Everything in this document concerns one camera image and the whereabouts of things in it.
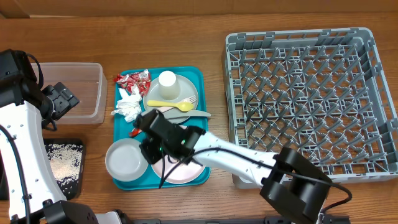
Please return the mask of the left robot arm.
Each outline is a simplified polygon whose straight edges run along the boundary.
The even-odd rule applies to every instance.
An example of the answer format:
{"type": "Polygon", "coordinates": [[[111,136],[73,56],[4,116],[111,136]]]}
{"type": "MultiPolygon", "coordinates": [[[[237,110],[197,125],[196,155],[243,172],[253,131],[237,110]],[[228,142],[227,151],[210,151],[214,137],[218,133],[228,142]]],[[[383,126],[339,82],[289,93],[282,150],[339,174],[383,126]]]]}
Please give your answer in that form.
{"type": "Polygon", "coordinates": [[[11,223],[130,223],[120,210],[95,214],[68,201],[51,170],[42,131],[79,102],[62,83],[44,86],[20,50],[1,52],[1,158],[11,223]]]}

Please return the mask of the grey bowl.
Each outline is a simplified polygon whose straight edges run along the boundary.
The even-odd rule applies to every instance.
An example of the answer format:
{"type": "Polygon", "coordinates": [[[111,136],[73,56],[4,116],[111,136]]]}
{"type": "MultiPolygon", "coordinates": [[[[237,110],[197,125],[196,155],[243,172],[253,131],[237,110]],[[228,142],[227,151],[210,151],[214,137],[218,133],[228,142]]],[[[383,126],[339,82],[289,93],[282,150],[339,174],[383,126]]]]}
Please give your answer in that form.
{"type": "Polygon", "coordinates": [[[106,170],[116,180],[130,182],[140,178],[148,167],[148,162],[135,139],[120,139],[112,143],[106,157],[106,170]]]}

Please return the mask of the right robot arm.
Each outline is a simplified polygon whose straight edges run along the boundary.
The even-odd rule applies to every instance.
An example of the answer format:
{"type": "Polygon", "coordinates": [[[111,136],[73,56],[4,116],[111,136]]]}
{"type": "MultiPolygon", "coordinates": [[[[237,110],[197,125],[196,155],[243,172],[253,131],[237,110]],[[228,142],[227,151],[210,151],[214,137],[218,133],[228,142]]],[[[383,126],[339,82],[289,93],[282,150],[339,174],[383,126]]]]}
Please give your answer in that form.
{"type": "Polygon", "coordinates": [[[278,153],[256,151],[197,126],[171,123],[157,110],[138,115],[134,127],[146,134],[139,148],[149,164],[166,156],[177,161],[162,173],[162,183],[182,164],[223,169],[258,186],[265,201],[293,223],[318,223],[329,209],[353,198],[350,190],[289,147],[278,153]]]}

